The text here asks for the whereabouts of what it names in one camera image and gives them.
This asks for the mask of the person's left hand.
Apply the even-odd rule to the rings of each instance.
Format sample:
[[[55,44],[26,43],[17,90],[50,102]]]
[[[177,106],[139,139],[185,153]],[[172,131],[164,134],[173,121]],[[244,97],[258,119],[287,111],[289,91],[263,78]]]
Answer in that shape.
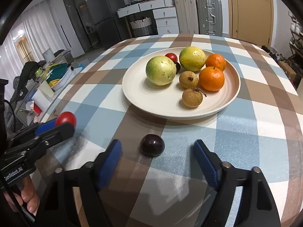
[[[18,201],[19,205],[23,203],[27,203],[27,210],[33,214],[34,216],[37,215],[38,207],[40,205],[40,198],[37,194],[37,191],[34,187],[32,179],[30,176],[27,176],[22,179],[23,188],[20,193],[17,193],[16,190],[12,190],[16,200]]]

